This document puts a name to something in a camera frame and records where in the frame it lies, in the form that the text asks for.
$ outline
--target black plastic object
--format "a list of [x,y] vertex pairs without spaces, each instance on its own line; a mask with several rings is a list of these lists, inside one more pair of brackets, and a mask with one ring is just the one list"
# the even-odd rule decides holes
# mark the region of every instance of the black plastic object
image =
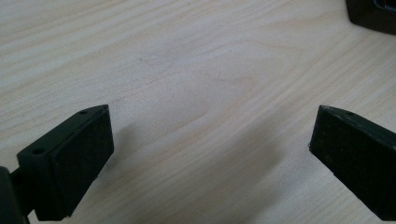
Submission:
[[321,105],[310,151],[382,220],[396,220],[396,134]]
[[353,23],[396,35],[396,0],[346,0],[346,6]]
[[0,170],[1,209],[13,211],[1,223],[24,223],[3,220],[26,221],[32,209],[41,221],[70,217],[113,151],[108,106],[79,111],[18,153],[20,168],[10,176]]

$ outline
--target wood grain pattern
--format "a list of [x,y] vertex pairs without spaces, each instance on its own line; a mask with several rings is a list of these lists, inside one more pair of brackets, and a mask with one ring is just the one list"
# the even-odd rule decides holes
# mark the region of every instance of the wood grain pattern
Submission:
[[395,52],[343,0],[1,1],[0,164],[109,104],[62,223],[380,223],[307,145],[319,105],[396,131]]

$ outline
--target wooden table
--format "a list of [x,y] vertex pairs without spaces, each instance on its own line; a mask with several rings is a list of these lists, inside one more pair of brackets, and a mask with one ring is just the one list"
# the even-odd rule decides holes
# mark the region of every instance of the wooden table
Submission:
[[115,153],[62,223],[380,223],[307,145],[319,105],[396,131],[395,52],[344,0],[5,0],[0,164],[109,104]]

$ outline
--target wooden surface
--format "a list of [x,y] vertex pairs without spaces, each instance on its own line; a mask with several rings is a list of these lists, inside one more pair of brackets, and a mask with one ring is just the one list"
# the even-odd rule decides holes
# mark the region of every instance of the wooden surface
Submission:
[[62,223],[380,223],[307,145],[319,105],[396,131],[395,52],[344,0],[1,1],[0,164],[109,104]]

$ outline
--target screw hole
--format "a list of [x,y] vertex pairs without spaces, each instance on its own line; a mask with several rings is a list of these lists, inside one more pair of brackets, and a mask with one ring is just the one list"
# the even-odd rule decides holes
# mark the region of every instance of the screw hole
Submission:
[[43,153],[45,150],[46,150],[46,149],[40,147],[40,148],[34,149],[32,152],[33,152],[33,154],[35,154],[35,155],[39,155],[39,154]]

